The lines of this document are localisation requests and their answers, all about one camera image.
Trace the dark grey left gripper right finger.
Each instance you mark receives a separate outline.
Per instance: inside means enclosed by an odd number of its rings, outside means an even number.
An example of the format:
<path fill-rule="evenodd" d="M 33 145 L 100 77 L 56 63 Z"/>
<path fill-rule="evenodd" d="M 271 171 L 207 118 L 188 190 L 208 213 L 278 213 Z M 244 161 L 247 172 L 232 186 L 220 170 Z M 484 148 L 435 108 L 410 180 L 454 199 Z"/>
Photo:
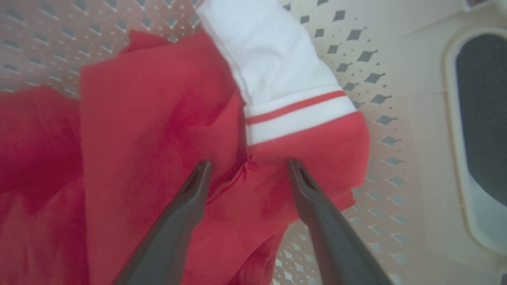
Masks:
<path fill-rule="evenodd" d="M 309 229 L 324 285 L 391 285 L 360 236 L 326 196 L 304 164 L 287 165 L 293 200 Z"/>

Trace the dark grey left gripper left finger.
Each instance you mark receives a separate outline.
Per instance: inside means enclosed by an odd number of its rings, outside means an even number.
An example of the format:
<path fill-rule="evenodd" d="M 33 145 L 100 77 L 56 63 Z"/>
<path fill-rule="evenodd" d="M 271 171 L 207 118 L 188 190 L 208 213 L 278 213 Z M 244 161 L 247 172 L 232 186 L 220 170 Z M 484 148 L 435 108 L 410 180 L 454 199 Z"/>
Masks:
<path fill-rule="evenodd" d="M 189 242 L 208 198 L 211 161 L 192 170 L 118 274 L 116 285 L 179 285 Z"/>

